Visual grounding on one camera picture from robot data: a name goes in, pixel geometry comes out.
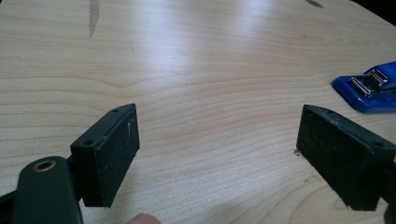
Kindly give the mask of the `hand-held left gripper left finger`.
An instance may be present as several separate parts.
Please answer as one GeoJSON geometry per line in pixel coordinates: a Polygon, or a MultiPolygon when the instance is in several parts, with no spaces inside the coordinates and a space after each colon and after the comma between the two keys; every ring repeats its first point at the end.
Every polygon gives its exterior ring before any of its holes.
{"type": "Polygon", "coordinates": [[[71,144],[87,207],[110,207],[140,148],[135,104],[111,109],[71,144]]]}

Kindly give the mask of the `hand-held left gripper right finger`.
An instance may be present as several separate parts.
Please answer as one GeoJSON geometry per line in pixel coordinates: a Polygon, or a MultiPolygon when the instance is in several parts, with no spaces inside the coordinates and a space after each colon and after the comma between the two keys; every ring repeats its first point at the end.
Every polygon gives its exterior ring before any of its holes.
{"type": "Polygon", "coordinates": [[[396,207],[396,145],[330,109],[305,105],[297,149],[342,201],[374,211],[396,207]]]}

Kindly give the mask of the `blue stapler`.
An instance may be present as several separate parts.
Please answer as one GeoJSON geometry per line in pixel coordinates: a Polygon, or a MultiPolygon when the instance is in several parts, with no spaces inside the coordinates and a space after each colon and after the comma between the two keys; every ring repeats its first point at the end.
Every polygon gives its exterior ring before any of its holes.
{"type": "Polygon", "coordinates": [[[396,113],[396,61],[337,77],[332,87],[361,113],[396,113]]]}

